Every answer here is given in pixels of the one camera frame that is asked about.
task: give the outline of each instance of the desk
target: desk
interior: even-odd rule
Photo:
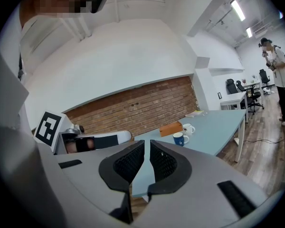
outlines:
[[[244,140],[245,110],[208,111],[193,118],[184,117],[179,120],[181,124],[190,123],[195,132],[190,136],[185,148],[197,150],[210,155],[217,155],[239,129],[239,145],[235,161],[238,162]],[[173,135],[161,137],[159,129],[136,136],[135,140],[145,140],[144,162],[132,182],[133,197],[147,194],[148,186],[155,183],[154,170],[150,163],[150,140],[174,143]]]
[[[248,85],[243,85],[244,88],[248,88],[248,87],[251,87],[251,86],[256,86],[258,85],[259,86],[259,89],[260,89],[260,93],[261,93],[261,101],[260,101],[260,104],[261,105],[264,105],[263,103],[263,98],[264,98],[264,95],[263,95],[263,89],[262,89],[262,83],[260,81],[258,82],[255,82],[255,83],[251,83],[251,84],[248,84]]]
[[[246,123],[249,122],[249,114],[248,114],[248,105],[247,105],[247,97],[246,92],[239,92],[236,94],[230,94],[227,96],[224,96],[224,98],[220,99],[220,105],[227,105],[228,109],[230,105],[237,105],[237,109],[241,109],[241,101],[245,100],[245,109],[246,109]]]

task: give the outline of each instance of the tissue box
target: tissue box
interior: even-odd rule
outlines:
[[[179,121],[160,127],[161,137],[181,132],[182,130],[183,128]]]

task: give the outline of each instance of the fluorescent light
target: fluorescent light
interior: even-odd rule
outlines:
[[[249,37],[249,38],[252,37],[251,29],[248,28],[248,29],[246,29],[246,31],[247,31],[248,37]]]
[[[236,0],[233,0],[231,2],[231,6],[235,9],[235,11],[237,12],[237,15],[239,16],[240,20],[243,21],[245,19],[245,15],[241,9],[241,7],[239,6],[238,2]]]

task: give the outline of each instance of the black office chair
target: black office chair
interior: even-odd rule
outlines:
[[[270,76],[267,77],[266,71],[261,69],[260,70],[260,76],[263,84],[266,84],[266,87],[268,87],[268,82],[270,81]]]
[[[236,94],[238,93],[238,90],[236,88],[236,85],[234,84],[234,80],[233,79],[227,79],[226,81],[227,83],[227,90],[230,92],[230,94]],[[252,98],[248,97],[248,92],[246,92],[246,97],[247,97],[247,106],[250,108],[253,106],[253,100]],[[245,100],[242,100],[240,103],[241,109],[245,109]],[[252,113],[253,115],[255,114],[255,111],[248,111],[249,113]]]
[[[253,111],[254,112],[256,112],[256,106],[260,106],[260,107],[262,107],[264,109],[263,105],[261,105],[260,103],[255,103],[255,101],[257,102],[257,99],[261,97],[261,92],[255,92],[254,91],[254,86],[248,87],[248,88],[245,89],[242,86],[241,81],[238,80],[237,81],[237,88],[240,91],[242,91],[242,92],[244,92],[244,91],[248,92],[248,90],[251,90],[251,97],[249,97],[249,98],[251,98],[252,101],[253,101]]]

